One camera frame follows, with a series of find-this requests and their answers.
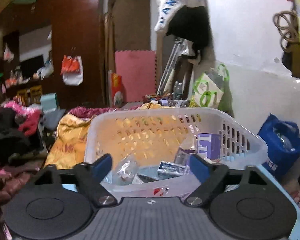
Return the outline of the purple box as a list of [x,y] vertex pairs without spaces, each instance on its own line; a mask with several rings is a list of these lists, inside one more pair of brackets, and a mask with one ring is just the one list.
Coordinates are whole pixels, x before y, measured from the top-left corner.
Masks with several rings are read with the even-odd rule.
[[212,133],[199,133],[197,137],[197,154],[215,160],[221,154],[221,136]]

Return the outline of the yellow orange blanket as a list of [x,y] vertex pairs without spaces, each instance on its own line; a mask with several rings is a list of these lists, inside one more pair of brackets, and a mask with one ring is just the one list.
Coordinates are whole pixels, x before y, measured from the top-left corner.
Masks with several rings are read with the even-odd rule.
[[90,123],[91,119],[83,120],[72,114],[63,116],[57,126],[57,138],[44,166],[55,165],[57,169],[64,170],[82,163]]

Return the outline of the blue silver small box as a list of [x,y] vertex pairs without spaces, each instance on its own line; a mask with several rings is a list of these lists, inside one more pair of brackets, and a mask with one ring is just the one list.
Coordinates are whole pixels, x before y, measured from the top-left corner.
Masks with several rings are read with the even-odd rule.
[[161,161],[157,169],[158,177],[163,179],[181,177],[188,175],[190,168],[188,166],[179,165],[171,162]]

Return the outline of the white plastic laundry basket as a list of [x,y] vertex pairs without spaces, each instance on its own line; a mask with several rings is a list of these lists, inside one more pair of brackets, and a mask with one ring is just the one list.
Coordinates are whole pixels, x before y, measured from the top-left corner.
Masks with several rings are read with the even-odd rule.
[[111,155],[116,166],[133,155],[141,172],[156,176],[162,161],[172,162],[181,143],[199,133],[221,136],[220,162],[232,169],[266,161],[268,148],[259,136],[213,108],[161,108],[115,111],[93,118],[84,160]]

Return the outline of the blue fabric bag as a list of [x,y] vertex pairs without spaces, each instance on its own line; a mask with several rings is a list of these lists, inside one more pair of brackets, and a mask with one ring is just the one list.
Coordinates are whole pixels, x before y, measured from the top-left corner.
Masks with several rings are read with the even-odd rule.
[[281,180],[300,157],[300,131],[292,121],[279,120],[270,114],[261,126],[258,136],[268,146],[264,168],[276,180]]

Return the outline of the green white shopping bag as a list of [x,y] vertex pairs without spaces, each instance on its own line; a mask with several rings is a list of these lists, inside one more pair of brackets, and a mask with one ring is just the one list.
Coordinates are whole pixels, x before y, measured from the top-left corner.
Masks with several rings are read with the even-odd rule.
[[214,108],[234,117],[230,75],[225,64],[205,71],[193,84],[190,107]]

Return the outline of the pile of dark clothes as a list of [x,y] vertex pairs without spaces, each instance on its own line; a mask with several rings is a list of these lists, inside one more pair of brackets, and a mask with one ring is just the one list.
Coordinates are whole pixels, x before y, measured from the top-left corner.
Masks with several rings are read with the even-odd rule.
[[18,116],[0,106],[0,166],[19,166],[27,160],[43,159],[46,149],[40,131],[41,112],[35,109]]

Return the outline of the red white plastic bag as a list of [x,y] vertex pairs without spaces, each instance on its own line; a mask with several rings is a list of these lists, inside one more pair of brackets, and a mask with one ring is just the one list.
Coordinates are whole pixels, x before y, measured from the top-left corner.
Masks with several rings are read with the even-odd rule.
[[83,82],[83,64],[80,56],[64,55],[61,76],[67,86],[79,86]]

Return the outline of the pink foam mat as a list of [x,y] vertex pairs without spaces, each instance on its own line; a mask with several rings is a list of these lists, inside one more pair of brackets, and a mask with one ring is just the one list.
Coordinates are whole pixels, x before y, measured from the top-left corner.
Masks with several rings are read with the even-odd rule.
[[126,102],[141,101],[155,93],[156,54],[152,50],[115,52],[116,73],[122,77]]

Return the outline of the dark red wooden wardrobe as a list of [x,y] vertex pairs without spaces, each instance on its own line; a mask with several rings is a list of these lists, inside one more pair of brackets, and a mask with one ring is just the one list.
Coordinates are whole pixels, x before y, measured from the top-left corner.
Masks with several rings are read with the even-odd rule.
[[[62,108],[104,107],[103,0],[36,0],[11,4],[0,13],[4,35],[25,34],[50,25],[54,73],[43,80],[44,93],[56,93]],[[67,86],[61,76],[64,56],[80,56],[83,82]]]

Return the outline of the brown hanging bag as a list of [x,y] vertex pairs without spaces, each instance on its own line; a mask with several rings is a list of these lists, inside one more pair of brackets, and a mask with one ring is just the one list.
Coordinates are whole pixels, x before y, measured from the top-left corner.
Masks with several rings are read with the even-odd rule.
[[300,46],[298,44],[287,43],[281,61],[291,71],[292,77],[300,79]]

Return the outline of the black garment on hanger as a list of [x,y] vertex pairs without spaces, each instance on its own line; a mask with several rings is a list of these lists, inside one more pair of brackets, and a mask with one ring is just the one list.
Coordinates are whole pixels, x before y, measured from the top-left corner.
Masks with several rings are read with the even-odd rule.
[[211,29],[209,15],[205,6],[187,7],[183,6],[173,16],[168,25],[166,36],[173,35],[178,38],[192,42],[188,59],[195,60],[200,56],[203,58],[204,49],[211,41]]

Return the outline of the brown wooden door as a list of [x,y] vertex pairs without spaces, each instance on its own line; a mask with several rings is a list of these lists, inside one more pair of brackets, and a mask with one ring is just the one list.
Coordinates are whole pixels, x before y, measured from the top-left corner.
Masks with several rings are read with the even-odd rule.
[[114,24],[114,49],[151,49],[151,0],[108,0]]

